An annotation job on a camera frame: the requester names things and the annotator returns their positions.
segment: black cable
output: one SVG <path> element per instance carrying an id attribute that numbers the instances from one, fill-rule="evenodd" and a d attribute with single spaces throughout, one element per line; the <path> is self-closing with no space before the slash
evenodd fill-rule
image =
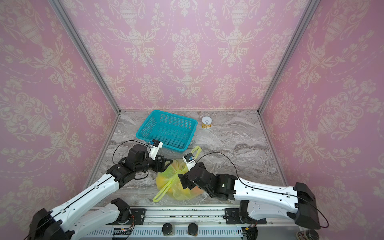
<path id="1" fill-rule="evenodd" d="M 113 233 L 113 238 L 112 238 L 112 240 L 115 240 L 115 239 L 116 239 L 115 236 L 118 236 L 118 235 L 120 235 L 120 236 L 128 235 L 128 236 L 125 238 L 125 239 L 127 239 L 127 238 L 132 234 L 133 230 L 135 229 L 135 226 L 136 226 L 136 224 L 134 224 L 134 222 L 133 222 L 133 228 L 131 229 L 131 231 L 129 232 L 129 234 L 127 234 L 126 232 L 119 232 L 119 233 L 116 233 L 116 234 Z"/>
<path id="2" fill-rule="evenodd" d="M 241 181 L 241 179 L 239 178 L 239 175 L 238 175 L 238 173 L 237 173 L 237 168 L 236 168 L 236 166 L 233 164 L 233 162 L 231 161 L 231 159 L 229 159 L 229 157 L 227 157 L 224 153 L 221 153 L 221 152 L 211 152 L 211 153 L 205 154 L 204 156 L 202 156 L 201 158 L 199 158 L 199 160 L 197 160 L 196 163 L 198 163 L 203 157 L 205 157 L 205 156 L 207 156 L 207 155 L 209 155 L 209 154 L 213 154 L 213 153 L 220 153 L 221 155 L 223 155 L 224 157 L 226 157 L 226 158 L 232 163 L 232 165 L 233 165 L 233 167 L 235 168 L 235 171 L 236 171 L 236 176 L 237 176 L 237 178 L 239 179 L 239 181 L 240 181 L 243 185 L 245 185 L 245 186 L 247 186 L 247 187 L 250 187 L 250 188 L 252 188 L 252 189 L 262 190 L 262 191 L 271 192 L 271 193 L 275 193 L 275 194 L 281 194 L 281 195 L 287 195 L 287 196 L 297 197 L 298 199 L 301 199 L 301 200 L 303 200 L 303 201 L 306 201 L 309 205 L 311 205 L 314 209 L 316 209 L 316 210 L 317 210 L 317 211 L 324 217 L 324 219 L 326 220 L 326 222 L 327 222 L 327 226 L 325 226 L 325 227 L 320 226 L 320 227 L 322 227 L 322 228 L 328 228 L 328 227 L 329 227 L 328 219 L 324 216 L 324 214 L 323 214 L 319 209 L 317 209 L 317 208 L 316 208 L 314 205 L 312 205 L 309 201 L 307 201 L 307 200 L 305 200 L 305 199 L 303 199 L 303 198 L 301 198 L 301 197 L 295 196 L 295 195 L 290 195 L 290 194 L 286 194 L 286 193 L 280 193 L 280 192 L 269 191 L 269 190 L 265 190 L 265 189 L 261 189 L 261 188 L 257 188 L 257 187 L 251 187 L 251 186 L 246 185 L 245 183 L 243 183 L 243 182 Z"/>
<path id="3" fill-rule="evenodd" d="M 56 217 L 57 215 L 59 215 L 61 212 L 57 213 L 55 216 L 51 217 L 50 219 L 48 219 L 47 221 L 45 221 L 43 224 L 41 224 L 39 227 L 37 227 L 35 230 L 33 230 L 30 234 L 28 234 L 23 240 L 27 239 L 31 234 L 33 234 L 34 232 L 36 232 L 37 230 L 39 230 L 42 226 L 44 226 L 47 222 L 49 222 L 50 220 L 54 219 L 54 217 Z"/>
<path id="4" fill-rule="evenodd" d="M 142 177 L 142 178 L 134 178 L 135 180 L 142 180 L 142 179 L 146 179 L 149 175 L 149 172 L 147 171 L 147 175 L 145 177 Z"/>
<path id="5" fill-rule="evenodd" d="M 138 143 L 140 143 L 140 144 L 142 144 L 142 145 L 145 146 L 144 143 L 139 142 L 139 141 L 136 141 L 136 140 L 128 140 L 128 141 L 125 141 L 125 142 L 121 143 L 121 144 L 115 149 L 115 151 L 113 152 L 113 155 L 112 155 L 112 163 L 113 163 L 113 164 L 115 164 L 115 162 L 113 161 L 113 157 L 115 156 L 116 150 L 117 150 L 121 145 L 123 145 L 124 143 L 126 143 L 126 142 L 131 142 L 131 141 L 133 141 L 133 142 L 138 142 Z"/>

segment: yellow plastic bag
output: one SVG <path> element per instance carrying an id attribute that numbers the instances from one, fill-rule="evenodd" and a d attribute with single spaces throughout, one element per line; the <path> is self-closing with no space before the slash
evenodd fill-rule
<path id="1" fill-rule="evenodd" d="M 191 153 L 195 158 L 200 154 L 201 147 L 197 146 L 192 149 Z M 183 201 L 186 199 L 192 199 L 203 193 L 198 187 L 194 187 L 191 190 L 188 188 L 183 189 L 178 174 L 185 174 L 188 172 L 183 160 L 174 160 L 173 163 L 164 171 L 160 172 L 156 177 L 157 189 L 159 193 L 153 198 L 153 202 L 160 201 L 165 194 L 173 197 L 176 200 Z"/>

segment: pink wallpaper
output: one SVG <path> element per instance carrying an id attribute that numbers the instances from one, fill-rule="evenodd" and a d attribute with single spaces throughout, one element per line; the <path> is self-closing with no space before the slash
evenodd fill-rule
<path id="1" fill-rule="evenodd" d="M 0 231 L 82 190 L 116 117 L 47 1 L 0 1 Z"/>
<path id="2" fill-rule="evenodd" d="M 263 115 L 289 184 L 329 220 L 323 240 L 384 239 L 382 9 L 321 1 Z"/>
<path id="3" fill-rule="evenodd" d="M 308 0 L 61 0 L 121 109 L 256 109 Z"/>

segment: can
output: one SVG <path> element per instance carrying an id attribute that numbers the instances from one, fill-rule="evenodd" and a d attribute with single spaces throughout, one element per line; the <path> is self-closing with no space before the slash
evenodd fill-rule
<path id="1" fill-rule="evenodd" d="M 203 119 L 201 120 L 202 121 L 202 127 L 203 128 L 209 128 L 212 126 L 212 118 L 208 117 L 208 116 L 205 116 L 203 117 Z"/>

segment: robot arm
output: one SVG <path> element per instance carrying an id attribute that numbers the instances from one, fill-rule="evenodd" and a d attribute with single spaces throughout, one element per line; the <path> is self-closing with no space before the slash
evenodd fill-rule
<path id="1" fill-rule="evenodd" d="M 111 222 L 125 224 L 131 217 L 129 205 L 112 200 L 95 212 L 84 215 L 96 203 L 134 179 L 136 173 L 163 172 L 171 159 L 157 154 L 162 142 L 153 140 L 150 152 L 144 145 L 133 146 L 127 157 L 107 170 L 93 185 L 51 211 L 41 209 L 32 218 L 28 240 L 78 240 Z M 191 153 L 184 156 L 189 172 L 179 174 L 183 188 L 198 186 L 212 198 L 240 200 L 239 217 L 243 223 L 255 224 L 261 218 L 291 218 L 299 226 L 319 229 L 316 200 L 303 183 L 295 187 L 258 184 L 229 174 L 212 174 L 203 162 L 195 162 Z"/>
<path id="2" fill-rule="evenodd" d="M 195 162 L 192 154 L 183 157 L 189 171 L 179 174 L 184 189 L 198 186 L 212 198 L 240 200 L 239 217 L 255 224 L 262 218 L 288 218 L 298 226 L 320 229 L 316 198 L 306 184 L 294 187 L 260 184 L 229 174 L 213 174 L 203 162 Z"/>
<path id="3" fill-rule="evenodd" d="M 37 212 L 30 224 L 28 240 L 77 240 L 105 224 L 114 221 L 121 224 L 127 222 L 131 212 L 129 205 L 121 199 L 112 200 L 104 208 L 83 215 L 103 198 L 134 179 L 136 173 L 149 170 L 163 172 L 172 163 L 171 159 L 157 154 L 162 142 L 153 140 L 149 147 L 151 150 L 148 153 L 145 145 L 133 146 L 127 157 L 122 158 L 99 180 L 74 198 L 49 212 L 45 209 Z"/>

